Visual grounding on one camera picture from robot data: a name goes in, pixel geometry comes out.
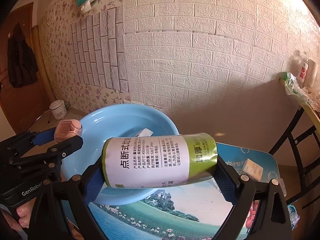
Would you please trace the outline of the person's left hand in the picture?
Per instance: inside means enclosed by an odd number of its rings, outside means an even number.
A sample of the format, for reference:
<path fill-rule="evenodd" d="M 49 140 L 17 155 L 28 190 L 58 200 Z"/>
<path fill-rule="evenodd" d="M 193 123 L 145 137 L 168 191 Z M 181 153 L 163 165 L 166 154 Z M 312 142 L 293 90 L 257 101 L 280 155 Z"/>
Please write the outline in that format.
<path fill-rule="evenodd" d="M 31 213 L 35 204 L 35 200 L 36 198 L 33 198 L 16 209 L 16 212 L 19 216 L 18 223 L 22 228 L 29 228 Z"/>

